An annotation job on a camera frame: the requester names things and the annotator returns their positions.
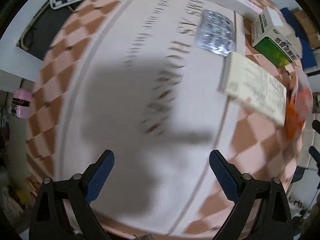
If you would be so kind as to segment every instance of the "orange plastic bag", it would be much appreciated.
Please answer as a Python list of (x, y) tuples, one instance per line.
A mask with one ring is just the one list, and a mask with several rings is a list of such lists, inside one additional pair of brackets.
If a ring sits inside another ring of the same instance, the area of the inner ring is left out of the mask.
[(307, 75), (299, 67), (294, 68), (290, 88), (291, 93), (285, 111), (284, 128), (289, 140), (301, 134), (306, 117), (312, 112), (313, 98)]

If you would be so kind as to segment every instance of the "silver blister pack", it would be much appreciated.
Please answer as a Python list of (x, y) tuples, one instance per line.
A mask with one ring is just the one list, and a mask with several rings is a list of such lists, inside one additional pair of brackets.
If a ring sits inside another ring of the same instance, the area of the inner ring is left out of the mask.
[(221, 56), (235, 50), (232, 21), (221, 13), (204, 10), (197, 30), (197, 45)]

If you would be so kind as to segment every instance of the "plastic packet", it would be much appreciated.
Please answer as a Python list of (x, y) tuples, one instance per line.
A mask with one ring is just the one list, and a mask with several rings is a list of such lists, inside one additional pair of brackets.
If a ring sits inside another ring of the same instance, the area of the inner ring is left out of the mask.
[(294, 68), (289, 92), (291, 98), (287, 103), (284, 127), (288, 139), (300, 135), (307, 116), (312, 112), (313, 98), (307, 75), (299, 67)]
[(197, 45), (221, 56), (235, 50), (232, 21), (221, 13), (204, 10), (197, 33)]

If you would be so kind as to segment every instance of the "screw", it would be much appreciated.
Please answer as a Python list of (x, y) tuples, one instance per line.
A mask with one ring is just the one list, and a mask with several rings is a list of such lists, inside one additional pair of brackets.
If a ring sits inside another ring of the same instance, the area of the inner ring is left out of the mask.
[(273, 178), (273, 181), (276, 183), (276, 184), (280, 184), (281, 183), (281, 180), (277, 177)]
[(43, 183), (44, 183), (44, 184), (48, 184), (50, 181), (51, 181), (50, 178), (45, 178), (45, 179), (43, 180)]
[(251, 179), (251, 175), (249, 173), (244, 173), (244, 174), (242, 174), (242, 178), (244, 178), (246, 180), (250, 180)]
[(78, 180), (78, 179), (81, 179), (81, 176), (82, 176), (81, 173), (76, 173), (72, 177), (73, 177), (73, 179)]

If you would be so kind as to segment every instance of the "brown and pink checkered surface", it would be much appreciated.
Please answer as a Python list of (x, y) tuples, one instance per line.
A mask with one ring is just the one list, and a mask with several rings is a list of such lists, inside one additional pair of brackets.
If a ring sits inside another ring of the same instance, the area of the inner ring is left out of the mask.
[[(33, 91), (27, 127), (27, 161), (39, 182), (54, 175), (56, 128), (63, 94), (68, 91), (77, 62), (101, 23), (121, 1), (85, 0), (65, 22), (44, 58)], [(250, 1), (262, 9), (274, 8), (281, 14), (277, 6), (269, 0)], [(244, 26), (247, 30), (246, 57), (268, 70), (284, 85), (288, 85), (290, 78), (287, 71), (293, 71), (292, 65), (301, 66), (300, 61), (286, 66), (286, 69), (277, 69), (251, 46), (251, 22), (244, 19)], [(255, 179), (270, 180), (277, 176), (287, 189), (301, 147), (302, 138), (289, 143), (283, 129), (276, 129), (271, 121), (258, 113), (241, 109), (229, 146), (232, 157), (228, 161), (235, 164), (240, 172), (250, 173)], [(194, 221), (184, 233), (201, 236), (208, 232), (217, 232), (232, 207), (233, 203), (226, 199), (219, 183), (215, 182)]]

